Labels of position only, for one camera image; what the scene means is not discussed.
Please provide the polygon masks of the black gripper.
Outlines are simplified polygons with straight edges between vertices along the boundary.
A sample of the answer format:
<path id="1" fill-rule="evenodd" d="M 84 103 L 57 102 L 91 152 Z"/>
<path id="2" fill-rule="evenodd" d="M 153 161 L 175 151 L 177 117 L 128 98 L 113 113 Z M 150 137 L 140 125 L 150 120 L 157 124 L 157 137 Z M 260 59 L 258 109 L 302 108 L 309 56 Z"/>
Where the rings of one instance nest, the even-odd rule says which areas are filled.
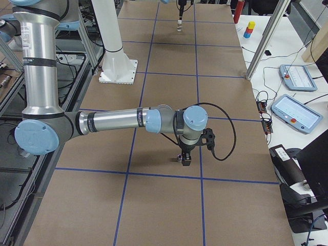
<path id="1" fill-rule="evenodd" d="M 179 17 L 183 17 L 185 6 L 186 6 L 186 0 L 178 0 Z"/>
<path id="2" fill-rule="evenodd" d="M 181 159 L 182 165 L 190 166 L 191 161 L 192 161 L 191 151 L 193 150 L 193 147 L 186 145 L 184 143 L 181 143 L 179 146 L 181 148 L 180 159 Z"/>

